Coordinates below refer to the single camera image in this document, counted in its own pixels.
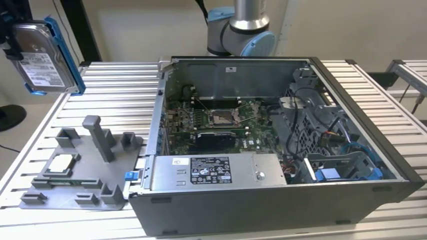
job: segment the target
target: floor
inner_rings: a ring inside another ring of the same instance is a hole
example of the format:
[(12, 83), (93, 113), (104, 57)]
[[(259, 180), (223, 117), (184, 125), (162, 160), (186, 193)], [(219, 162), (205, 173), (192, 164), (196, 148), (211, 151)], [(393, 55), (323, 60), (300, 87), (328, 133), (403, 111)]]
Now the floor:
[[(25, 104), (26, 118), (12, 129), (0, 132), (0, 145), (16, 150), (21, 150), (29, 137), (32, 136), (42, 118), (45, 117), (52, 104)], [(17, 153), (0, 148), (0, 178), (17, 157)]]

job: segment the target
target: metal workbench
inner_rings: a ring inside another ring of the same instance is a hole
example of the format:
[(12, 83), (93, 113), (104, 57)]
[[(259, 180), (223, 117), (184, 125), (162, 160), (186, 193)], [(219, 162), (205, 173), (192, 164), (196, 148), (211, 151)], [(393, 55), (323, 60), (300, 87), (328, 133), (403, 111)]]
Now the metal workbench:
[[(343, 60), (323, 63), (416, 172), (427, 179), (427, 128), (356, 64), (348, 64)], [(60, 128), (76, 127), (78, 134), (84, 134), (86, 130), (82, 129), (81, 122), (84, 116), (90, 114), (101, 116), (101, 125), (112, 132), (130, 131), (144, 139), (148, 137), (157, 64), (94, 62), (81, 69), (81, 75), (86, 85), (84, 95), (60, 95), (0, 181), (1, 239), (145, 237), (129, 205), (120, 211), (29, 210), (17, 207), (20, 196), (29, 188), (30, 180), (41, 171), (57, 145), (53, 136)], [(142, 165), (141, 155), (136, 167), (140, 168)], [(186, 239), (412, 240), (425, 237), (427, 186), (403, 202), (379, 207), (356, 225), (221, 234)]]
[(393, 60), (385, 71), (396, 73), (427, 96), (427, 60)]

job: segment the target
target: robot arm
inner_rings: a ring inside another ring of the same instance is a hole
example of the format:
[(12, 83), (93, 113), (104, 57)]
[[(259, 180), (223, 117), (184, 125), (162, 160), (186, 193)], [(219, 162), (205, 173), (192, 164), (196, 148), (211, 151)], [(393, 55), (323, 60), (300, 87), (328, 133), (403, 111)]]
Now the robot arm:
[(207, 51), (215, 56), (269, 56), (276, 37), (268, 31), (265, 0), (235, 0), (207, 16)]

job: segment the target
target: barcode sticker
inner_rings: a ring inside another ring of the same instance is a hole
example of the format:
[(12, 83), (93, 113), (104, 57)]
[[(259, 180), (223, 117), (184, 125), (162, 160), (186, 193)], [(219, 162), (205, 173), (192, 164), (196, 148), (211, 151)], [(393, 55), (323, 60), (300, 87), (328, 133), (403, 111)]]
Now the barcode sticker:
[(237, 67), (236, 66), (225, 67), (225, 73), (235, 73), (236, 71), (237, 71)]
[(189, 158), (173, 157), (172, 159), (172, 165), (188, 165), (188, 163), (189, 163)]
[(20, 66), (34, 86), (64, 87), (58, 71), (46, 53), (22, 52)]

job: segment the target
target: green circuit board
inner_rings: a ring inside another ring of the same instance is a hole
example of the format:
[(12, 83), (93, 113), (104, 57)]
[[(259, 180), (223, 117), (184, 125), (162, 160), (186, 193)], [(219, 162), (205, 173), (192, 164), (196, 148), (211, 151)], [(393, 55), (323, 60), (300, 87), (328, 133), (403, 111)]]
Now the green circuit board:
[[(260, 101), (243, 100), (236, 108), (220, 109), (194, 109), (182, 103), (181, 107), (169, 108), (166, 114), (170, 155), (283, 152), (267, 107)], [(235, 145), (221, 150), (194, 150), (198, 133), (233, 133)]]

